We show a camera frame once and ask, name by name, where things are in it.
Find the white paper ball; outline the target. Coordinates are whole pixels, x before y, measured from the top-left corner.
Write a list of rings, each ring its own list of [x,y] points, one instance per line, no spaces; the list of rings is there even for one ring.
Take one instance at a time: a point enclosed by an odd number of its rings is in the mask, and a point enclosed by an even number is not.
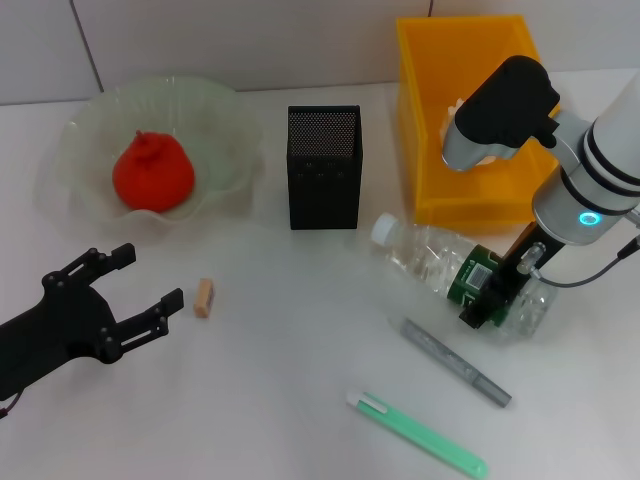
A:
[[[446,111],[441,127],[442,160],[454,171],[468,171],[497,161],[503,152],[499,143],[500,117],[484,98],[459,99]]]

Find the orange fruit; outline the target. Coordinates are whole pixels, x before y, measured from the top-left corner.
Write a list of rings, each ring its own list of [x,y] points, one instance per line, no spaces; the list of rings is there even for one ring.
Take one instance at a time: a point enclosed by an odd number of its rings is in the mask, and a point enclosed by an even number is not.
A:
[[[195,170],[173,136],[137,131],[116,161],[112,182],[116,194],[130,209],[163,213],[192,194]]]

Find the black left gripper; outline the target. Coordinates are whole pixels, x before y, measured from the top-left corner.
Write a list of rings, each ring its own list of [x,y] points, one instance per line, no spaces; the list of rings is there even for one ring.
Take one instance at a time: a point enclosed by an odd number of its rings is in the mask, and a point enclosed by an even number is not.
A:
[[[112,364],[169,333],[169,317],[184,308],[180,288],[142,313],[116,322],[108,302],[92,286],[100,277],[135,261],[131,243],[110,254],[90,248],[43,277],[39,303],[0,325],[0,400],[76,358]]]

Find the green pen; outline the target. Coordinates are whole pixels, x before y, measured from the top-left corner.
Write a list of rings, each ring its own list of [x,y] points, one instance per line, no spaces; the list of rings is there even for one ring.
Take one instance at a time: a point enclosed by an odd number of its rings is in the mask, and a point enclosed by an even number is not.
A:
[[[486,480],[489,468],[479,456],[386,404],[368,392],[350,390],[347,403],[383,428],[434,456],[473,480]]]

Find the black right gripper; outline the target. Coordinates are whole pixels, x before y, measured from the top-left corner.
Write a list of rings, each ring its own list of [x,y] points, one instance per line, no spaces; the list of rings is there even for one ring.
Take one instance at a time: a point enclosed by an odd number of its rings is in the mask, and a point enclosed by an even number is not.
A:
[[[479,329],[485,323],[500,327],[507,317],[510,305],[530,278],[528,273],[519,273],[517,266],[526,252],[534,246],[542,246],[544,252],[535,262],[535,267],[544,266],[564,246],[554,239],[536,222],[531,222],[517,237],[502,259],[497,271],[492,275],[492,287],[476,291],[464,288],[462,293],[463,310],[459,318],[473,329]]]

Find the grey marker pen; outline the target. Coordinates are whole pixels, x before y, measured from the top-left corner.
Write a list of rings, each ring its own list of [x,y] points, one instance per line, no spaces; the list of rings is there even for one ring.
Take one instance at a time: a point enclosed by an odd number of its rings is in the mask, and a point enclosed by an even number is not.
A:
[[[505,408],[509,405],[512,400],[510,394],[419,325],[408,318],[393,322],[393,325],[404,339],[497,406]]]

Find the yellow plastic bin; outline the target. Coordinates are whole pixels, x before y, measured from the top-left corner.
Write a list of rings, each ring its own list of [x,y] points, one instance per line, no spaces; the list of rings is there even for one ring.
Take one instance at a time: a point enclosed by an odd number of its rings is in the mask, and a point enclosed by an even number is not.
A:
[[[413,222],[463,233],[496,233],[531,222],[532,197],[557,165],[536,140],[509,160],[468,172],[449,169],[441,158],[450,108],[508,57],[539,57],[524,18],[400,18],[396,28],[399,164]]]

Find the small wooden block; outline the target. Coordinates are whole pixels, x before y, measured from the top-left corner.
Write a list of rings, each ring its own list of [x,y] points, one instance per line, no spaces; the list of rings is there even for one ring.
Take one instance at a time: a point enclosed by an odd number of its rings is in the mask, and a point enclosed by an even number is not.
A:
[[[215,297],[215,287],[213,280],[202,278],[194,297],[193,310],[197,318],[206,319],[211,312],[212,303]]]

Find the clear plastic water bottle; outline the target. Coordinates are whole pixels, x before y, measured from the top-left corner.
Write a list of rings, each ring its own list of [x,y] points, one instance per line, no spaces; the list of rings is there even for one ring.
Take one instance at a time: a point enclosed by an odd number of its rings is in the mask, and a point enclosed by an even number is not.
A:
[[[371,231],[374,251],[412,279],[464,309],[498,270],[502,258],[456,232],[406,224],[384,213]],[[558,295],[558,289],[530,278],[513,302],[493,313],[487,324],[510,340],[534,335]]]

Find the green glass fruit plate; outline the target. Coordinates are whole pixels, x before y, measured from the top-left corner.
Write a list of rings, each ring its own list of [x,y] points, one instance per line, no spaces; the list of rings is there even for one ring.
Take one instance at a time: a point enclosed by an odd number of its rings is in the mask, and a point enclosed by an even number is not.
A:
[[[137,131],[171,135],[194,167],[193,193],[165,213],[131,209],[114,189],[113,167]],[[195,76],[140,78],[89,100],[64,125],[55,178],[96,223],[176,225],[250,185],[260,140],[259,123],[233,89]]]

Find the black mesh pen holder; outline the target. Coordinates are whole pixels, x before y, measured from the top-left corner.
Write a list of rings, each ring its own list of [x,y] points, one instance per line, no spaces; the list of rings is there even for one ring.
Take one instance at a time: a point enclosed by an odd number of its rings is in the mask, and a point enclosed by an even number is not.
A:
[[[358,105],[288,108],[290,228],[355,229],[363,164]]]

